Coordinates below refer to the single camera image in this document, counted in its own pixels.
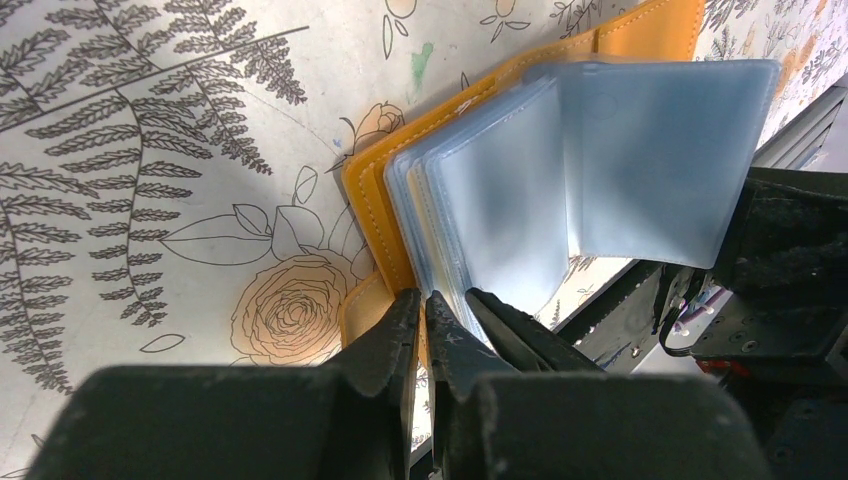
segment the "fern leaf print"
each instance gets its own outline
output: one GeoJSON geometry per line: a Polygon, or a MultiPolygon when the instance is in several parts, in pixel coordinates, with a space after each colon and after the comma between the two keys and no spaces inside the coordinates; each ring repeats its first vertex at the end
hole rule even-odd
{"type": "Polygon", "coordinates": [[[0,53],[0,126],[14,125],[44,110],[41,103],[56,98],[87,67],[87,63],[67,61],[34,84],[28,78],[47,61],[70,35],[47,28],[0,53]]]}
{"type": "Polygon", "coordinates": [[[245,62],[244,76],[256,76],[256,82],[266,84],[265,89],[277,98],[285,98],[292,105],[306,101],[300,82],[294,79],[294,69],[289,60],[288,40],[271,38],[236,50],[230,57],[233,63],[245,62]]]}
{"type": "Polygon", "coordinates": [[[112,33],[94,35],[68,54],[86,65],[95,60],[106,61],[96,65],[80,82],[82,85],[118,85],[161,70],[148,56],[164,45],[171,38],[170,34],[159,30],[147,32],[138,42],[131,38],[136,29],[160,16],[156,8],[106,0],[93,0],[93,3],[95,8],[63,8],[46,16],[51,23],[77,30],[99,27],[112,30],[112,33]]]}
{"type": "Polygon", "coordinates": [[[56,310],[68,300],[61,292],[73,280],[51,275],[49,268],[73,258],[63,245],[82,237],[75,232],[36,220],[72,216],[89,220],[79,206],[55,198],[56,193],[94,196],[76,180],[50,170],[0,164],[0,341],[2,353],[43,389],[70,395],[73,387],[62,362],[60,323],[56,310]],[[36,195],[19,193],[21,190],[36,195]],[[46,247],[33,247],[41,244],[46,247]]]}

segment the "screw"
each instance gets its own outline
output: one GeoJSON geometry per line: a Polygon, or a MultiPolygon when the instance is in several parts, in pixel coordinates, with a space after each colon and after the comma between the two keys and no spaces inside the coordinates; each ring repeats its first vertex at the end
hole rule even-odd
{"type": "Polygon", "coordinates": [[[727,340],[730,343],[739,343],[739,342],[742,341],[743,338],[745,338],[746,335],[747,335],[747,333],[745,333],[745,331],[740,330],[740,331],[734,333],[733,335],[731,335],[730,338],[728,338],[727,340]]]}
{"type": "Polygon", "coordinates": [[[789,447],[777,447],[771,452],[771,460],[774,463],[787,463],[792,460],[794,453],[789,447]]]}
{"type": "Polygon", "coordinates": [[[760,346],[759,342],[757,342],[756,340],[751,340],[751,341],[745,342],[745,345],[742,345],[742,351],[745,352],[745,353],[753,352],[759,346],[760,346]]]}

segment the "leaf drawing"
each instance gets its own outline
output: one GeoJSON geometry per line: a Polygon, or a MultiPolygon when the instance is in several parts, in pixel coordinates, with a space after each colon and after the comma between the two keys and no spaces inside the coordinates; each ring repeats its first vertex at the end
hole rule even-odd
{"type": "Polygon", "coordinates": [[[587,270],[593,263],[595,263],[597,257],[571,257],[568,259],[568,274],[565,277],[563,283],[569,281],[571,277],[577,272],[583,272],[587,270]]]}
{"type": "Polygon", "coordinates": [[[135,194],[147,198],[185,198],[191,196],[192,191],[162,183],[142,183],[136,187],[135,194]]]}
{"type": "Polygon", "coordinates": [[[212,158],[212,152],[206,148],[167,132],[145,132],[142,145],[147,148],[171,150],[194,158],[212,158]]]}
{"type": "Polygon", "coordinates": [[[138,275],[133,275],[132,280],[135,286],[140,287],[142,285],[153,283],[160,278],[162,278],[161,273],[140,273],[138,275]]]}
{"type": "Polygon", "coordinates": [[[86,10],[84,8],[63,8],[57,12],[48,14],[45,18],[52,23],[82,30],[103,27],[109,23],[100,11],[86,10]]]}
{"type": "Polygon", "coordinates": [[[22,164],[0,163],[0,187],[13,190],[58,190],[62,193],[77,193],[98,198],[97,192],[74,178],[63,177],[52,170],[25,168],[22,164]]]}
{"type": "Polygon", "coordinates": [[[403,25],[403,23],[400,20],[397,20],[397,19],[395,20],[395,28],[397,29],[398,33],[401,34],[402,36],[404,36],[404,37],[409,36],[409,31],[406,29],[406,27],[403,25]]]}
{"type": "Polygon", "coordinates": [[[38,115],[40,112],[41,109],[38,104],[29,97],[0,103],[0,126],[11,127],[38,115]]]}
{"type": "Polygon", "coordinates": [[[256,205],[233,205],[236,220],[241,228],[254,235],[268,234],[268,216],[256,205]]]}
{"type": "Polygon", "coordinates": [[[87,60],[113,60],[97,65],[94,71],[80,82],[89,87],[117,85],[143,77],[160,70],[147,56],[166,43],[171,35],[166,31],[146,32],[138,43],[129,36],[142,25],[160,14],[154,7],[131,4],[119,8],[118,1],[95,1],[94,9],[63,8],[47,15],[47,20],[63,26],[90,30],[96,27],[111,27],[113,33],[98,34],[82,42],[68,54],[71,58],[87,60]]]}
{"type": "Polygon", "coordinates": [[[115,245],[114,247],[104,248],[103,250],[98,250],[96,252],[89,252],[91,258],[96,258],[98,260],[104,258],[116,258],[127,253],[126,245],[115,245]]]}
{"type": "Polygon", "coordinates": [[[138,255],[130,255],[127,258],[127,263],[131,266],[148,265],[158,262],[161,258],[161,253],[140,253],[138,255]]]}
{"type": "Polygon", "coordinates": [[[139,348],[142,353],[160,353],[170,350],[185,341],[185,336],[178,333],[160,335],[139,348]]]}
{"type": "Polygon", "coordinates": [[[0,73],[0,97],[5,97],[6,94],[17,90],[20,86],[21,84],[8,73],[0,73]]]}
{"type": "Polygon", "coordinates": [[[157,95],[181,92],[194,83],[194,77],[188,69],[179,69],[159,81],[150,91],[157,95]]]}
{"type": "Polygon", "coordinates": [[[162,45],[168,43],[173,38],[173,34],[168,30],[159,30],[157,32],[147,32],[139,39],[136,50],[144,56],[150,56],[156,52],[162,45]]]}
{"type": "Polygon", "coordinates": [[[195,118],[194,113],[186,107],[184,102],[177,100],[167,100],[163,98],[139,98],[137,100],[133,100],[132,106],[133,109],[140,114],[157,111],[177,115],[186,119],[195,118]]]}
{"type": "Polygon", "coordinates": [[[303,254],[303,246],[315,247],[324,239],[321,219],[312,210],[299,206],[277,207],[271,251],[285,261],[303,254]]]}
{"type": "Polygon", "coordinates": [[[153,162],[141,167],[141,174],[150,177],[197,178],[200,172],[164,161],[153,162]]]}
{"type": "Polygon", "coordinates": [[[74,256],[70,253],[49,250],[44,248],[27,248],[18,253],[18,265],[45,267],[54,263],[70,260],[74,256]]]}
{"type": "Polygon", "coordinates": [[[132,212],[133,220],[137,222],[164,222],[179,218],[180,212],[169,212],[151,208],[139,208],[132,212]]]}
{"type": "Polygon", "coordinates": [[[177,256],[207,265],[255,262],[271,249],[271,238],[254,233],[260,231],[261,220],[246,206],[238,207],[240,214],[194,222],[162,238],[161,242],[177,256]]]}
{"type": "Polygon", "coordinates": [[[253,40],[256,22],[236,25],[244,18],[241,7],[224,9],[232,0],[172,0],[165,4],[166,12],[178,14],[168,29],[175,34],[196,34],[174,47],[177,53],[206,53],[232,49],[253,40]]]}
{"type": "Polygon", "coordinates": [[[265,90],[275,92],[277,98],[285,98],[292,105],[306,101],[300,82],[294,79],[294,68],[288,59],[289,47],[285,37],[273,37],[236,50],[230,58],[233,63],[246,62],[244,76],[256,75],[256,83],[264,84],[265,90]]]}
{"type": "Polygon", "coordinates": [[[135,240],[137,242],[152,242],[155,240],[160,240],[162,237],[168,235],[167,230],[133,230],[129,234],[130,240],[135,240]]]}
{"type": "Polygon", "coordinates": [[[146,59],[125,58],[106,65],[99,65],[80,83],[88,87],[114,85],[135,80],[154,70],[156,70],[156,67],[146,59]]]}
{"type": "Polygon", "coordinates": [[[318,183],[318,172],[314,168],[304,165],[297,174],[294,193],[292,194],[292,205],[306,203],[315,192],[318,183]]]}
{"type": "Polygon", "coordinates": [[[101,293],[100,298],[103,300],[126,300],[132,297],[134,293],[135,290],[132,287],[126,287],[109,293],[101,293]]]}
{"type": "Polygon", "coordinates": [[[68,53],[68,56],[71,58],[106,60],[119,57],[130,51],[132,51],[132,45],[118,34],[97,35],[91,40],[80,43],[78,47],[74,47],[68,53]]]}
{"type": "Polygon", "coordinates": [[[6,21],[15,13],[15,10],[31,2],[32,0],[4,0],[0,2],[0,27],[6,25],[6,21]]]}
{"type": "Polygon", "coordinates": [[[158,127],[206,142],[206,136],[194,125],[189,125],[177,115],[167,112],[146,112],[138,115],[138,124],[146,127],[158,127]]]}
{"type": "Polygon", "coordinates": [[[753,9],[758,0],[706,0],[704,6],[704,22],[701,31],[708,28],[717,31],[727,23],[730,15],[736,12],[736,18],[741,18],[745,13],[753,9]]]}
{"type": "Polygon", "coordinates": [[[48,28],[37,32],[0,54],[0,68],[10,75],[32,72],[33,67],[47,60],[46,55],[53,53],[56,47],[69,38],[70,35],[64,30],[48,28]]]}
{"type": "Polygon", "coordinates": [[[353,259],[364,246],[365,239],[359,233],[348,205],[333,225],[327,247],[345,258],[353,259]]]}
{"type": "Polygon", "coordinates": [[[121,213],[132,210],[132,200],[119,199],[109,200],[108,202],[91,202],[86,205],[89,209],[95,212],[121,213]]]}
{"type": "Polygon", "coordinates": [[[383,15],[383,55],[386,60],[392,54],[392,44],[394,43],[394,31],[392,31],[392,22],[388,15],[383,15]]]}
{"type": "Polygon", "coordinates": [[[88,230],[88,234],[92,237],[115,237],[129,232],[129,224],[124,222],[110,223],[88,230]]]}
{"type": "Polygon", "coordinates": [[[81,162],[65,163],[59,166],[71,173],[90,173],[98,170],[108,170],[110,168],[140,161],[141,150],[137,148],[128,148],[124,150],[116,150],[114,152],[101,153],[81,162]]]}
{"type": "Polygon", "coordinates": [[[126,268],[118,268],[116,270],[107,270],[105,272],[95,272],[91,277],[98,282],[115,282],[129,277],[130,272],[126,268]]]}
{"type": "Polygon", "coordinates": [[[0,276],[0,290],[10,292],[0,296],[0,328],[3,329],[0,341],[5,346],[2,353],[11,354],[12,362],[21,365],[23,372],[32,375],[42,389],[69,395],[73,387],[61,362],[62,341],[56,338],[64,332],[64,327],[44,326],[63,318],[62,313],[50,310],[68,300],[66,295],[57,292],[69,286],[72,279],[50,275],[49,270],[33,272],[32,269],[69,260],[73,255],[52,248],[24,248],[23,244],[53,246],[76,242],[81,237],[63,228],[23,220],[35,215],[69,215],[87,220],[88,214],[66,198],[56,199],[46,194],[59,191],[88,195],[91,192],[76,180],[50,170],[8,163],[0,164],[0,187],[3,189],[0,193],[19,189],[39,192],[38,195],[0,195],[0,263],[11,268],[0,276]]]}
{"type": "Polygon", "coordinates": [[[48,72],[43,80],[33,84],[29,94],[39,103],[54,100],[65,92],[65,86],[76,80],[89,66],[91,64],[86,60],[66,60],[56,70],[48,72]]]}
{"type": "Polygon", "coordinates": [[[4,202],[10,215],[69,215],[81,220],[91,220],[85,209],[60,199],[37,195],[18,195],[4,202]]]}
{"type": "Polygon", "coordinates": [[[155,8],[143,5],[141,7],[130,5],[125,10],[121,10],[112,20],[115,29],[121,35],[129,35],[136,28],[144,23],[153,20],[159,16],[159,12],[155,8]]]}
{"type": "Polygon", "coordinates": [[[47,155],[58,157],[71,152],[78,152],[93,147],[99,147],[112,142],[127,140],[139,135],[139,129],[132,125],[110,125],[71,137],[64,142],[44,151],[47,155]]]}
{"type": "MultiPolygon", "coordinates": [[[[601,0],[573,0],[567,5],[564,2],[554,2],[556,11],[551,13],[549,17],[557,19],[557,25],[565,22],[565,33],[559,38],[568,38],[577,35],[580,32],[591,30],[592,28],[592,12],[595,16],[601,16],[599,5],[601,0]]],[[[508,25],[513,30],[523,30],[528,25],[522,25],[525,22],[515,22],[518,25],[508,25]]]]}
{"type": "Polygon", "coordinates": [[[801,73],[802,83],[806,85],[810,81],[818,82],[822,76],[837,65],[843,50],[841,36],[830,42],[827,47],[819,50],[804,67],[801,73]]]}
{"type": "Polygon", "coordinates": [[[98,178],[86,182],[86,185],[95,190],[123,190],[135,187],[135,177],[132,175],[121,175],[119,177],[98,178]]]}
{"type": "Polygon", "coordinates": [[[26,134],[34,138],[54,138],[81,130],[126,108],[126,103],[118,96],[109,96],[77,110],[65,119],[43,128],[33,128],[26,134]]]}
{"type": "MultiPolygon", "coordinates": [[[[247,120],[247,117],[236,112],[226,111],[242,108],[244,103],[232,97],[214,96],[207,90],[206,82],[209,81],[216,91],[223,93],[221,86],[227,84],[221,82],[220,76],[240,78],[241,73],[232,66],[217,60],[198,62],[186,68],[186,72],[200,89],[201,96],[198,97],[199,101],[195,106],[208,106],[197,124],[198,127],[203,129],[214,128],[209,143],[220,146],[221,153],[228,155],[231,159],[240,159],[242,165],[259,173],[270,175],[271,168],[261,158],[259,150],[252,145],[254,140],[242,136],[247,132],[247,127],[239,125],[239,123],[247,120]]],[[[169,77],[153,87],[152,91],[170,92],[172,89],[176,89],[177,85],[183,84],[181,81],[174,83],[174,79],[169,77]]],[[[207,152],[207,154],[208,157],[211,157],[211,153],[207,152]]]]}

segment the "stitching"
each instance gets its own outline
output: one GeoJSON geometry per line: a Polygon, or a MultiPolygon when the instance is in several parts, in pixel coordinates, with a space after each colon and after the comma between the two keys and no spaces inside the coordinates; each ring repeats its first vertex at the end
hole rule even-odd
{"type": "Polygon", "coordinates": [[[373,287],[374,285],[377,284],[377,278],[378,277],[379,276],[375,276],[373,274],[368,275],[368,279],[366,280],[368,282],[368,284],[359,293],[357,293],[355,297],[350,299],[350,302],[348,302],[348,310],[350,310],[351,305],[353,305],[354,303],[356,303],[359,300],[359,297],[365,295],[365,293],[367,293],[368,290],[371,289],[371,287],[373,287]]]}
{"type": "Polygon", "coordinates": [[[342,340],[348,340],[347,345],[350,345],[353,342],[353,340],[355,340],[355,339],[348,338],[347,327],[346,327],[347,321],[348,321],[348,318],[349,318],[348,313],[350,312],[350,309],[353,307],[353,304],[356,303],[359,300],[359,297],[364,295],[368,290],[371,289],[371,287],[373,287],[377,283],[376,280],[378,278],[379,278],[379,272],[377,272],[377,275],[374,275],[374,274],[369,275],[368,278],[363,280],[363,283],[359,285],[359,286],[364,285],[365,288],[360,290],[359,293],[357,293],[355,297],[346,298],[344,303],[342,304],[342,311],[341,311],[341,317],[342,318],[339,319],[340,320],[339,321],[339,335],[341,336],[342,340]]]}
{"type": "Polygon", "coordinates": [[[686,49],[689,51],[690,61],[692,59],[692,55],[695,54],[695,40],[698,38],[698,27],[701,26],[703,20],[704,15],[702,13],[701,15],[695,15],[695,20],[692,22],[692,36],[689,37],[689,46],[686,47],[686,49]]]}
{"type": "MultiPolygon", "coordinates": [[[[630,20],[628,20],[627,22],[625,22],[625,23],[623,23],[623,24],[621,24],[621,25],[619,25],[619,26],[617,26],[617,27],[613,28],[613,29],[612,29],[612,30],[610,30],[609,32],[606,32],[606,33],[604,33],[604,34],[599,35],[599,36],[598,36],[598,38],[600,39],[600,38],[604,38],[604,37],[607,37],[607,36],[609,36],[609,35],[612,35],[614,32],[616,32],[616,31],[618,31],[618,30],[620,30],[620,29],[622,29],[622,28],[624,28],[624,27],[626,27],[626,26],[628,26],[628,25],[633,24],[634,22],[637,22],[637,21],[641,20],[641,19],[642,19],[642,18],[644,18],[646,15],[648,15],[648,14],[650,14],[650,13],[652,13],[652,12],[656,11],[658,8],[660,8],[660,7],[662,7],[662,6],[666,5],[666,4],[668,4],[668,2],[670,2],[670,1],[671,1],[671,0],[665,0],[665,1],[661,2],[661,3],[658,3],[657,5],[655,5],[655,6],[651,7],[650,9],[648,9],[648,10],[646,10],[646,11],[642,12],[641,14],[637,15],[636,17],[631,18],[631,19],[630,19],[630,20]]],[[[696,33],[696,31],[697,31],[697,28],[698,28],[698,25],[697,25],[697,24],[698,24],[698,20],[699,20],[698,18],[695,18],[694,27],[693,27],[693,30],[692,30],[692,38],[690,38],[690,40],[689,40],[689,47],[688,47],[688,49],[689,49],[689,51],[690,51],[690,56],[691,56],[691,51],[692,51],[692,45],[693,45],[693,43],[694,43],[695,33],[696,33]]],[[[542,53],[540,53],[540,54],[538,54],[538,55],[536,55],[536,56],[534,56],[534,57],[531,57],[531,58],[525,59],[525,60],[523,60],[523,61],[519,62],[518,64],[516,64],[515,66],[513,66],[512,68],[510,68],[509,70],[507,70],[506,72],[504,72],[504,73],[502,73],[502,74],[498,75],[497,77],[495,77],[495,81],[494,81],[494,83],[493,83],[490,87],[486,88],[485,90],[483,90],[482,92],[480,92],[479,94],[475,95],[474,97],[472,97],[472,98],[471,98],[471,99],[469,99],[469,100],[474,100],[475,98],[477,98],[477,99],[479,99],[479,100],[484,100],[485,98],[487,98],[487,97],[488,97],[488,95],[487,95],[487,94],[488,94],[491,90],[493,90],[495,87],[497,87],[498,82],[500,82],[501,80],[503,80],[503,79],[504,79],[507,75],[511,74],[511,73],[512,73],[512,72],[514,72],[516,69],[521,68],[521,67],[523,67],[524,65],[526,65],[526,64],[528,64],[528,63],[536,62],[537,60],[542,59],[542,58],[545,58],[545,57],[551,57],[551,56],[554,56],[554,55],[559,55],[559,54],[561,54],[561,53],[563,53],[563,52],[566,52],[566,51],[568,51],[568,50],[574,49],[574,48],[576,48],[576,47],[578,47],[578,46],[580,46],[580,45],[586,44],[586,43],[591,42],[591,41],[594,41],[594,40],[595,40],[594,36],[590,36],[590,37],[589,37],[589,38],[587,38],[586,40],[582,40],[582,41],[577,42],[577,43],[575,43],[575,44],[571,44],[571,45],[564,45],[564,46],[562,46],[562,47],[555,48],[555,49],[553,49],[553,50],[547,50],[547,51],[542,52],[542,53]]],[[[372,160],[372,161],[368,164],[368,166],[367,166],[367,167],[365,167],[365,168],[362,170],[362,172],[360,172],[360,174],[359,174],[359,193],[360,193],[360,195],[362,196],[362,198],[365,200],[365,206],[366,206],[366,208],[368,209],[368,216],[369,216],[369,218],[370,218],[370,220],[371,220],[371,225],[374,227],[374,231],[375,231],[375,232],[377,232],[377,238],[380,240],[380,245],[382,245],[382,247],[383,247],[383,251],[385,251],[385,252],[386,252],[386,259],[387,259],[387,260],[388,260],[388,262],[389,262],[389,267],[391,268],[392,276],[394,277],[394,280],[395,280],[395,282],[396,282],[396,283],[400,283],[400,276],[398,275],[397,268],[395,267],[395,262],[394,262],[394,259],[392,258],[391,252],[389,252],[389,247],[386,245],[386,240],[385,240],[385,238],[383,238],[383,233],[380,231],[380,227],[379,227],[379,225],[377,225],[377,219],[376,219],[376,218],[375,218],[375,216],[374,216],[374,209],[373,209],[373,207],[372,207],[372,205],[371,205],[371,200],[370,200],[370,199],[368,198],[368,196],[365,194],[365,185],[364,185],[365,175],[366,175],[366,174],[368,174],[370,171],[372,171],[372,170],[375,168],[375,166],[376,166],[376,164],[377,164],[377,163],[381,163],[381,164],[382,164],[382,163],[383,163],[383,160],[384,160],[386,157],[388,157],[388,156],[392,155],[393,153],[395,153],[396,151],[400,150],[401,148],[403,148],[403,147],[405,147],[405,146],[409,145],[410,143],[412,143],[412,142],[414,142],[414,141],[418,140],[419,138],[421,138],[422,136],[426,135],[427,133],[429,133],[429,132],[430,132],[430,131],[432,131],[433,129],[435,129],[435,128],[439,127],[440,125],[442,125],[442,124],[443,124],[443,123],[445,123],[446,121],[448,121],[448,120],[452,119],[452,118],[453,118],[453,117],[455,117],[456,115],[457,115],[457,112],[456,112],[456,110],[455,110],[454,112],[450,112],[450,113],[446,114],[446,115],[445,115],[444,117],[442,117],[442,118],[439,118],[439,119],[434,120],[432,124],[430,124],[429,126],[425,127],[425,128],[424,128],[423,130],[421,130],[420,132],[416,133],[416,134],[415,134],[415,135],[413,135],[412,137],[410,137],[410,138],[408,138],[407,140],[405,140],[405,141],[401,142],[400,144],[396,145],[394,148],[390,149],[388,152],[384,153],[383,155],[380,155],[379,157],[377,157],[377,158],[375,158],[374,160],[372,160]]]]}

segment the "card holder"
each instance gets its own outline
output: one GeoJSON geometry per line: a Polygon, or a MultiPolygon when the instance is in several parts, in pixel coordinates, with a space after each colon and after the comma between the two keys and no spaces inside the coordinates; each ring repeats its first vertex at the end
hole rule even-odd
{"type": "Polygon", "coordinates": [[[715,263],[776,62],[539,65],[559,80],[572,252],[715,263]]]}
{"type": "MultiPolygon", "coordinates": [[[[703,7],[702,0],[649,0],[596,29],[525,52],[348,160],[342,180],[386,291],[395,293],[416,286],[384,181],[384,170],[390,158],[440,131],[463,112],[508,90],[534,64],[591,53],[688,61],[694,51],[703,7]]],[[[358,320],[345,318],[342,321],[358,320]]]]}
{"type": "Polygon", "coordinates": [[[712,267],[778,72],[768,60],[530,69],[387,167],[419,286],[483,338],[466,290],[538,311],[570,252],[712,267]]]}

